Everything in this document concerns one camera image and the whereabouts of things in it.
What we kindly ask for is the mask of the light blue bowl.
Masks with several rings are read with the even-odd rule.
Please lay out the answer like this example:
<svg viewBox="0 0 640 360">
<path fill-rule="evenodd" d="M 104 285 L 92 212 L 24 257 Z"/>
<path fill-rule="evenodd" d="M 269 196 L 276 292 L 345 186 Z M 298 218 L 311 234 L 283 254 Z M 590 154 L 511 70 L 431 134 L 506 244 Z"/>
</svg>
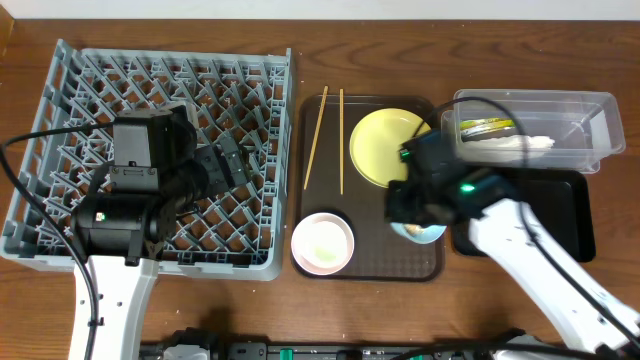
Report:
<svg viewBox="0 0 640 360">
<path fill-rule="evenodd" d="M 391 227 L 400 236 L 421 245 L 435 242 L 447 229 L 447 227 L 443 225 L 421 227 L 419 225 L 401 223 L 392 223 Z"/>
</svg>

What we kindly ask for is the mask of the green snack wrapper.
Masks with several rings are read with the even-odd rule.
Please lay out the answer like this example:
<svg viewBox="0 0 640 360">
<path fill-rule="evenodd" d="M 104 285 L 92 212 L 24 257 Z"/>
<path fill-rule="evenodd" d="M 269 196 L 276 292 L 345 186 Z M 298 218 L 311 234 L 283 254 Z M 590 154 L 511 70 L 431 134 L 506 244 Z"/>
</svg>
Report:
<svg viewBox="0 0 640 360">
<path fill-rule="evenodd" d="M 508 118 L 485 118 L 460 122 L 463 142 L 511 136 L 517 133 L 514 122 Z"/>
</svg>

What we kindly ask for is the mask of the white napkin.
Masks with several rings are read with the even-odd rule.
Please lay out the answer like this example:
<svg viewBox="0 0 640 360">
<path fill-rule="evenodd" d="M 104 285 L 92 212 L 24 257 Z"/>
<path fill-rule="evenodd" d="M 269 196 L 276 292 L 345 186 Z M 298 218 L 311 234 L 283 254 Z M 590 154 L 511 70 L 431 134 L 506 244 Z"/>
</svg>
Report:
<svg viewBox="0 0 640 360">
<path fill-rule="evenodd" d="M 458 154 L 468 162 L 508 163 L 522 160 L 523 145 L 527 146 L 527 157 L 534 159 L 548 153 L 554 144 L 555 141 L 548 136 L 512 135 L 465 142 L 458 149 Z"/>
</svg>

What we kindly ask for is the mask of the wooden chopstick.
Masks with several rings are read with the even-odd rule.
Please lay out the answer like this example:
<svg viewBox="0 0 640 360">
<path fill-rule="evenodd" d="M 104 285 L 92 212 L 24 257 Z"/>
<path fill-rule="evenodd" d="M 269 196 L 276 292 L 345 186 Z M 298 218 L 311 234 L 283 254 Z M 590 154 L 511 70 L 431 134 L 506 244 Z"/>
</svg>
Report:
<svg viewBox="0 0 640 360">
<path fill-rule="evenodd" d="M 309 154 L 309 161 L 308 161 L 307 168 L 306 168 L 305 179 L 304 179 L 304 183 L 303 183 L 303 190 L 306 190 L 308 188 L 308 184 L 309 184 L 309 180 L 310 180 L 310 176 L 311 176 L 311 172 L 312 172 L 312 168 L 313 168 L 313 162 L 314 162 L 314 158 L 315 158 L 315 154 L 316 154 L 317 143 L 318 143 L 318 139 L 319 139 L 319 133 L 320 133 L 321 125 L 322 125 L 322 121 L 323 121 L 324 109 L 325 109 L 325 104 L 326 104 L 328 92 L 329 92 L 329 86 L 325 85 L 324 88 L 323 88 L 323 93 L 322 93 L 322 97 L 321 97 L 321 103 L 320 103 L 320 106 L 319 106 L 319 112 L 318 112 L 318 116 L 317 116 L 316 127 L 315 127 L 312 146 L 311 146 L 310 154 Z"/>
</svg>

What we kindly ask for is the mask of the pink bowl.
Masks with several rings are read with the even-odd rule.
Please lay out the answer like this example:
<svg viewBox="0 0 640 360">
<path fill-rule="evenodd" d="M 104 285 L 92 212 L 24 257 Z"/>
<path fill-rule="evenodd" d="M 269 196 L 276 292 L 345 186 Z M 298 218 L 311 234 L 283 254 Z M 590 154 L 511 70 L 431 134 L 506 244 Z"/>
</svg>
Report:
<svg viewBox="0 0 640 360">
<path fill-rule="evenodd" d="M 305 272 L 328 276 L 341 271 L 355 250 L 351 227 L 340 216 L 318 212 L 302 219 L 294 228 L 291 252 Z"/>
</svg>

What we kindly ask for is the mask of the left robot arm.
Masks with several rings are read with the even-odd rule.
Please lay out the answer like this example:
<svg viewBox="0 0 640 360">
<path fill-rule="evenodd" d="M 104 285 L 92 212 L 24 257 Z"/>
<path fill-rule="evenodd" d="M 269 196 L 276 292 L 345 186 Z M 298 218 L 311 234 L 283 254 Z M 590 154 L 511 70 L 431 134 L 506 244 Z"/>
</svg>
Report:
<svg viewBox="0 0 640 360">
<path fill-rule="evenodd" d="M 124 110 L 111 122 L 111 161 L 99 166 L 71 215 L 89 274 L 76 290 L 69 356 L 135 359 L 163 247 L 181 212 L 250 180 L 249 153 L 230 135 L 199 144 L 197 111 L 184 101 Z"/>
</svg>

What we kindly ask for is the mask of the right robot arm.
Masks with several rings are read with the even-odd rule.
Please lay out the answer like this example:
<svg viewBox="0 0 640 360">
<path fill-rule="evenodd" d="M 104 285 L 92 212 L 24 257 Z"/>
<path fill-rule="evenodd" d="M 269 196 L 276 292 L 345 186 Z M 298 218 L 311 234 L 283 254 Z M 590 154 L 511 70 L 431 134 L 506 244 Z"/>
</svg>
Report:
<svg viewBox="0 0 640 360">
<path fill-rule="evenodd" d="M 551 236 L 512 181 L 459 160 L 437 130 L 399 145 L 407 168 L 392 180 L 384 216 L 428 227 L 469 224 L 469 241 L 499 264 L 543 312 L 566 357 L 639 356 L 639 313 L 595 281 Z"/>
</svg>

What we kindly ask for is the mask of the black waste tray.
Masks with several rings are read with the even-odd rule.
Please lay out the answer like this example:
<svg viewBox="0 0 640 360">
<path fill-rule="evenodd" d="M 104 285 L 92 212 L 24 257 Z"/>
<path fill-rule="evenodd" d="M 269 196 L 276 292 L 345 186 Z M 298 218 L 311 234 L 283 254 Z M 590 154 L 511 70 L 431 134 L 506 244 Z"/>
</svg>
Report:
<svg viewBox="0 0 640 360">
<path fill-rule="evenodd" d="M 577 261 L 595 258 L 588 184 L 575 170 L 495 168 L 494 171 L 518 187 L 538 220 L 555 240 Z"/>
</svg>

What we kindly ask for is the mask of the grey plastic dish rack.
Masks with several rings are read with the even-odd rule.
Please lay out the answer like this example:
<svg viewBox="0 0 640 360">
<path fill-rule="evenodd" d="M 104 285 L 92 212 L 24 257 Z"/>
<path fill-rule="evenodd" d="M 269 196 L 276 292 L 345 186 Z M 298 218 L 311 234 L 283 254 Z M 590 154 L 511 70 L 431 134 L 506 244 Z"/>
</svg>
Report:
<svg viewBox="0 0 640 360">
<path fill-rule="evenodd" d="M 282 268 L 294 111 L 290 55 L 238 55 L 56 45 L 18 178 L 59 226 L 95 169 L 112 160 L 106 123 L 124 110 L 186 101 L 200 145 L 233 139 L 248 153 L 248 184 L 181 217 L 160 272 L 270 281 Z"/>
</svg>

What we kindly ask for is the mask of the yellow plate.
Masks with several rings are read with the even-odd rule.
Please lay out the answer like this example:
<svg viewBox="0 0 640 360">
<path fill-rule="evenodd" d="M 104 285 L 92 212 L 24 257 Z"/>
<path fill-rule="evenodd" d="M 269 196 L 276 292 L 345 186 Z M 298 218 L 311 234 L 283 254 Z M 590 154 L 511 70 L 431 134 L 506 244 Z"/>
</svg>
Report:
<svg viewBox="0 0 640 360">
<path fill-rule="evenodd" d="M 349 152 L 359 174 L 370 183 L 387 188 L 390 181 L 407 179 L 407 166 L 399 151 L 415 130 L 431 127 L 418 115 L 398 108 L 376 110 L 364 116 L 351 133 Z"/>
</svg>

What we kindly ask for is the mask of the dark brown serving tray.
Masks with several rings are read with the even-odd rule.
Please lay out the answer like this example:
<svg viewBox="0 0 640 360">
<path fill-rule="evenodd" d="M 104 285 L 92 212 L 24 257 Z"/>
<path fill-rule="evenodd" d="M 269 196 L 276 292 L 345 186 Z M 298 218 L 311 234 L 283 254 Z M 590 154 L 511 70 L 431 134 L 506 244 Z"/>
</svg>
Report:
<svg viewBox="0 0 640 360">
<path fill-rule="evenodd" d="M 295 221 L 328 212 L 342 217 L 355 236 L 354 254 L 336 280 L 430 282 L 444 269 L 444 242 L 416 244 L 384 221 L 385 189 L 365 180 L 349 156 L 344 160 L 345 188 L 339 193 L 339 97 L 329 95 L 308 188 L 303 183 L 316 127 L 321 95 L 305 99 L 297 124 Z"/>
</svg>

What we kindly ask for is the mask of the clear plastic bin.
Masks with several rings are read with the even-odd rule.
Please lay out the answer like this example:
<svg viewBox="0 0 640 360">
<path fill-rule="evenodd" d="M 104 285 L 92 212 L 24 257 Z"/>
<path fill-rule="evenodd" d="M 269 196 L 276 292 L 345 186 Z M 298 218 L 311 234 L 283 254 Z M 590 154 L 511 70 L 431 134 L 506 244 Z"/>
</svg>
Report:
<svg viewBox="0 0 640 360">
<path fill-rule="evenodd" d="M 454 97 L 469 97 L 441 116 L 441 129 L 452 139 L 456 152 L 465 142 L 460 137 L 460 122 L 485 118 L 508 118 L 522 136 L 548 136 L 553 148 L 528 165 L 542 169 L 572 169 L 595 173 L 600 161 L 619 154 L 626 140 L 616 98 L 607 92 L 461 89 Z M 519 167 L 521 161 L 480 163 Z"/>
</svg>

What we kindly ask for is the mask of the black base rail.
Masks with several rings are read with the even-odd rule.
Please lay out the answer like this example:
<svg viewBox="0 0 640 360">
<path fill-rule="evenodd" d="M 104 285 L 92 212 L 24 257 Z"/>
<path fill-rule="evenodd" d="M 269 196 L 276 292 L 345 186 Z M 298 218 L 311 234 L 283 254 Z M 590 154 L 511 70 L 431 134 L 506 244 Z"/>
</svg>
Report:
<svg viewBox="0 0 640 360">
<path fill-rule="evenodd" d="M 186 328 L 159 343 L 140 345 L 139 360 L 473 360 L 473 359 L 597 359 L 544 344 L 521 331 L 495 343 L 444 342 L 404 346 L 376 343 L 272 343 L 265 337 L 238 337 L 226 343 L 220 336 Z"/>
</svg>

